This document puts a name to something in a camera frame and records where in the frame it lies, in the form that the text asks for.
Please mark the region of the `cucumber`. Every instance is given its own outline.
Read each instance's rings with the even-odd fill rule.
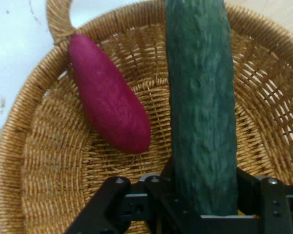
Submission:
[[[237,214],[230,25],[223,0],[166,0],[177,192],[202,215]]]

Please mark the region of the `woven basket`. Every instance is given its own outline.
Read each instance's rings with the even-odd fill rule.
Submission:
[[[70,0],[48,0],[54,49],[21,89],[0,145],[0,230],[57,234],[109,176],[158,173],[170,156],[163,0],[134,4],[74,29]],[[293,35],[227,5],[235,66],[239,166],[293,184]],[[149,114],[148,152],[123,154],[88,124],[70,72],[75,31],[111,57]],[[133,223],[128,233],[147,233]]]

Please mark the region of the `wooden table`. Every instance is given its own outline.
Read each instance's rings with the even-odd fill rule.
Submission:
[[[262,14],[293,33],[293,0],[227,0]]]

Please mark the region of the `white surface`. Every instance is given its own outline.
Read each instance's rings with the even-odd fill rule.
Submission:
[[[53,48],[46,0],[0,0],[0,128],[26,78]],[[104,12],[137,0],[75,0],[72,24],[79,27]]]

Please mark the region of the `sweet potato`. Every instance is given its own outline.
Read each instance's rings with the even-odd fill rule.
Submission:
[[[147,151],[148,115],[112,60],[85,35],[73,36],[69,54],[84,111],[94,129],[125,153]]]

